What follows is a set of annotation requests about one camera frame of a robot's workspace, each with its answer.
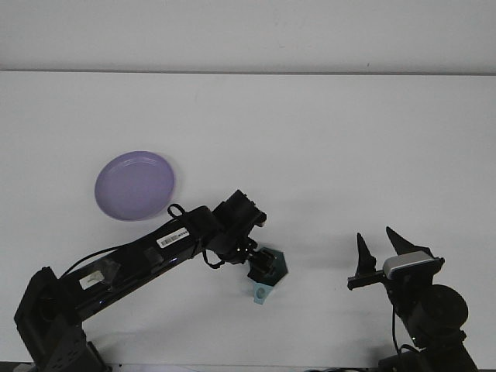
white tabletop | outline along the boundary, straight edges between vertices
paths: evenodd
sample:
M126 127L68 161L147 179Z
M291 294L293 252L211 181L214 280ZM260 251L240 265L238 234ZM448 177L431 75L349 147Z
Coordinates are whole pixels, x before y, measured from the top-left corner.
M290 274L260 306L246 265L196 257L84 324L106 361L371 367L394 353L391 306L346 278L358 231L379 264L394 255L390 225L446 258L435 282L467 300L467 349L495 367L494 97L496 77L0 73L0 360L29 359L13 315L37 270L168 220L94 201L109 160L150 150L186 209L247 193L268 214L252 237Z

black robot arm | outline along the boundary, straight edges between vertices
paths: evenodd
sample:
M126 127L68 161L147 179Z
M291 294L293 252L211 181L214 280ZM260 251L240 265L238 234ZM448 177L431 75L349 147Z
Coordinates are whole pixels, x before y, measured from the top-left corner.
M274 256L257 251L248 237L267 219L241 191L213 212L202 206L181 212L150 234L60 278L49 267L29 282L15 314L22 340L39 372L106 372L109 367L87 343L81 323L148 281L206 250L221 261L250 261L249 277L257 281L274 271Z
M468 318L468 307L452 288L433 284L444 259L429 248L415 246L391 228L386 229L397 256L387 259L382 270L358 234L358 269L348 278L348 288L382 283L394 312L403 321L413 343L407 353L398 351L379 362L381 372L475 372L477 367L463 345L467 337L460 327Z

